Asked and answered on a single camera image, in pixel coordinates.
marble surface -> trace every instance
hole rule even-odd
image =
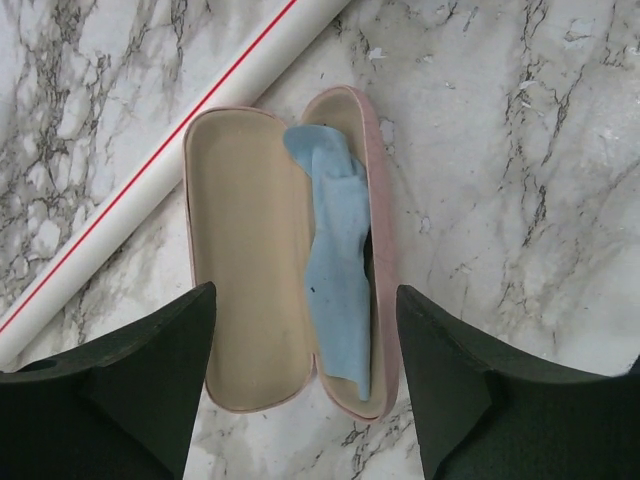
[[[3,1],[0,312],[278,4]],[[522,349],[614,375],[640,352],[639,67],[636,0],[355,0],[258,106],[294,122],[323,88],[364,90],[401,281]],[[189,287],[179,187],[14,366]],[[203,397],[185,478],[422,478],[406,382],[370,427],[317,382],[246,416]]]

black object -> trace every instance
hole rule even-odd
[[[0,480],[181,479],[215,325],[215,287],[0,374]]]
[[[640,478],[640,374],[547,362],[400,286],[397,319],[425,478]]]

beige lining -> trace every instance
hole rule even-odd
[[[348,94],[321,98],[303,123],[341,130],[355,156],[366,158],[361,112]],[[236,412],[298,393],[317,353],[303,281],[311,184],[283,145],[285,129],[264,112],[223,109],[202,114],[185,139],[195,281],[218,290],[206,385],[217,404]],[[329,395],[364,418],[379,416],[387,395],[373,277],[371,399],[361,402],[354,383],[324,375],[317,362]]]

white roll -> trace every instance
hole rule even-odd
[[[251,105],[349,0],[288,0],[261,25],[168,137],[115,190],[0,320],[0,366],[9,363],[155,209],[182,176],[182,138],[200,111]]]

folded cloth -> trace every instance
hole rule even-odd
[[[364,243],[371,226],[364,167],[330,127],[289,128],[284,144],[311,177],[316,233],[305,290],[324,372],[370,390],[370,292]]]

